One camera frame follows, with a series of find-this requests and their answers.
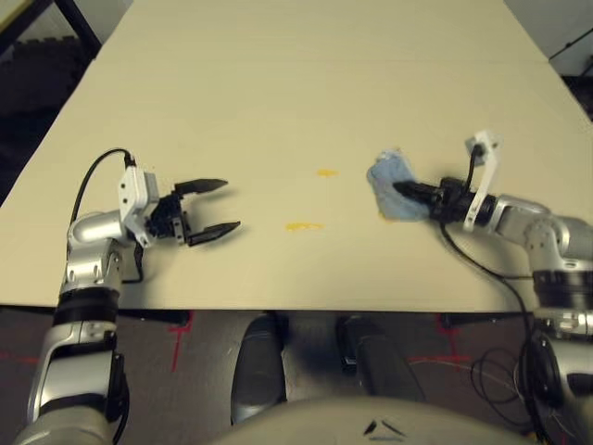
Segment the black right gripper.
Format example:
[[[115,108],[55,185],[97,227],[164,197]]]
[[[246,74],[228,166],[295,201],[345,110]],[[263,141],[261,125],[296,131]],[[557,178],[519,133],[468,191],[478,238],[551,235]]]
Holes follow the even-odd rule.
[[[475,196],[462,180],[452,177],[443,178],[438,187],[414,181],[396,182],[393,187],[407,199],[432,202],[430,218],[439,223],[463,223]]]

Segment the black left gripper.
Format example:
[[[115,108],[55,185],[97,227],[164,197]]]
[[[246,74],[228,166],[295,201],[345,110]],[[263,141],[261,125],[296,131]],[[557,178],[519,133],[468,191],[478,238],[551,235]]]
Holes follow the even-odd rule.
[[[152,213],[145,220],[145,228],[153,237],[172,238],[178,244],[194,247],[216,241],[240,226],[240,222],[223,222],[190,234],[187,214],[182,208],[183,195],[210,193],[226,186],[228,182],[215,178],[200,178],[177,183],[173,191],[161,197]]]

